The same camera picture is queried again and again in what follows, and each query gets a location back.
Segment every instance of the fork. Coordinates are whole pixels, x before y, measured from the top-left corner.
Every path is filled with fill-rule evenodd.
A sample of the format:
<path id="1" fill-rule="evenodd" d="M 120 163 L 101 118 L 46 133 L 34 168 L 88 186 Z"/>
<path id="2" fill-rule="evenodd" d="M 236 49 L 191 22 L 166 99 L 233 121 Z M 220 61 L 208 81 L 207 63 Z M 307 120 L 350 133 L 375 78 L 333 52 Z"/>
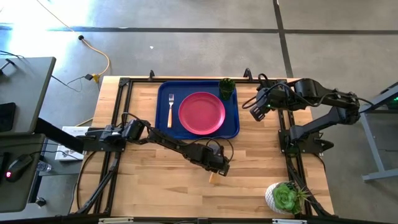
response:
<path id="1" fill-rule="evenodd" d="M 170 105 L 170 108 L 169 108 L 169 119 L 167 120 L 167 127 L 168 128 L 172 127 L 172 106 L 173 106 L 173 103 L 174 103 L 174 94 L 170 93 L 169 94 L 169 105 Z"/>

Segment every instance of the blue tray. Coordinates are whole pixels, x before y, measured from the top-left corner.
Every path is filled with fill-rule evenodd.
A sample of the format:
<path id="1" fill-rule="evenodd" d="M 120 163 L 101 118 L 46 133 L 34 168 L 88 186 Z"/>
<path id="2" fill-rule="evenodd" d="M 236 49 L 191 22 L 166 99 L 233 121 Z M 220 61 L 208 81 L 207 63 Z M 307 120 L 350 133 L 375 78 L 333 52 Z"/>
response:
<path id="1" fill-rule="evenodd" d="M 208 92 L 218 98 L 219 81 L 169 81 L 161 84 L 157 94 L 157 107 L 155 117 L 155 127 L 176 139 L 198 139 L 201 135 L 192 134 L 187 131 L 178 118 L 178 109 L 181 102 L 192 93 Z M 172 107 L 172 127 L 167 128 L 167 118 L 169 115 L 169 93 L 174 94 L 174 104 Z M 225 107 L 225 120 L 223 125 L 212 134 L 206 137 L 233 138 L 239 133 L 239 113 L 236 89 L 229 100 L 221 100 Z"/>

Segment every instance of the wooden table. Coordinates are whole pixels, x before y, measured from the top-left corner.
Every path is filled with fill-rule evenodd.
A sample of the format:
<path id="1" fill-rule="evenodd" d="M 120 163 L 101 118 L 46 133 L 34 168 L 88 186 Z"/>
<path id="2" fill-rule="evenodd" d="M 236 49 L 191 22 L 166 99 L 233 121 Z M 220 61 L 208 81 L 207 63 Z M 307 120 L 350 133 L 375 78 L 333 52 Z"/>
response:
<path id="1" fill-rule="evenodd" d="M 111 124 L 120 77 L 104 77 L 93 120 L 94 127 Z M 157 91 L 161 83 L 135 83 L 130 113 L 154 125 Z M 138 146 L 128 143 L 122 154 L 111 215 L 113 217 L 221 217 L 277 218 L 265 203 L 264 193 L 273 183 L 288 180 L 284 155 L 280 153 L 276 112 L 257 122 L 243 102 L 254 96 L 257 85 L 237 84 L 240 132 L 231 140 L 234 158 L 227 177 L 216 175 L 209 183 L 210 172 L 193 165 L 180 154 L 156 144 Z M 124 91 L 121 111 L 126 96 Z M 298 125 L 312 120 L 309 108 L 294 112 Z M 228 157 L 231 148 L 220 141 Z M 83 204 L 98 185 L 104 153 L 89 161 L 80 184 Z M 322 163 L 311 154 L 303 154 L 308 188 L 324 209 L 333 207 Z M 105 188 L 102 207 L 106 204 Z"/>

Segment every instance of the concrete floor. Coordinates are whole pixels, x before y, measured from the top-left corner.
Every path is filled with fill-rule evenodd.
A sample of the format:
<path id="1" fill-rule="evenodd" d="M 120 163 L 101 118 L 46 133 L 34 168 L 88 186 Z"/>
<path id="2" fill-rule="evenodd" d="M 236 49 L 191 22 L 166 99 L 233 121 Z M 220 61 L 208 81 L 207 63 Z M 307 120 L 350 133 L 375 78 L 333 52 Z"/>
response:
<path id="1" fill-rule="evenodd" d="M 70 26 L 277 28 L 272 0 L 42 2 Z M 285 29 L 397 29 L 398 2 L 393 0 L 279 0 L 279 6 Z M 13 30 L 0 30 L 0 49 L 25 57 L 56 57 L 53 75 L 65 82 L 100 72 L 105 66 L 105 59 L 88 50 L 73 33 L 45 31 L 45 27 L 62 25 L 35 1 L 5 1 L 0 22 L 14 24 Z M 278 34 L 83 35 L 111 58 L 112 69 L 106 75 L 148 75 L 152 69 L 157 75 L 240 77 L 249 67 L 253 74 L 286 77 Z M 363 98 L 372 98 L 398 79 L 396 35 L 287 34 L 286 39 L 294 77 L 313 78 Z M 40 116 L 57 126 L 75 125 L 93 116 L 97 97 L 93 82 L 83 80 L 83 90 L 76 93 L 51 80 Z M 328 108 L 312 111 L 317 118 Z M 361 180 L 361 175 L 376 171 L 361 124 L 324 132 L 324 138 L 335 143 L 324 157 L 335 213 L 397 223 L 398 178 L 368 184 Z M 20 213 L 0 214 L 0 220 L 68 213 L 75 181 L 75 175 L 44 177 L 39 196 L 51 198 L 46 207 L 28 205 Z"/>

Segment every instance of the wooden fork handle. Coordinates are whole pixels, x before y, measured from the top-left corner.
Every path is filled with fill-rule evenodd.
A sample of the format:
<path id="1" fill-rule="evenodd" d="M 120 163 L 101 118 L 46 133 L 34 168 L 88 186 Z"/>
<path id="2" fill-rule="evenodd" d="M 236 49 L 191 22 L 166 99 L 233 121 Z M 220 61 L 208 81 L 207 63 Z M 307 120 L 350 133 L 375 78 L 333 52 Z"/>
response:
<path id="1" fill-rule="evenodd" d="M 167 127 L 171 128 L 172 127 L 172 107 L 170 106 L 169 109 L 169 118 L 167 120 Z"/>

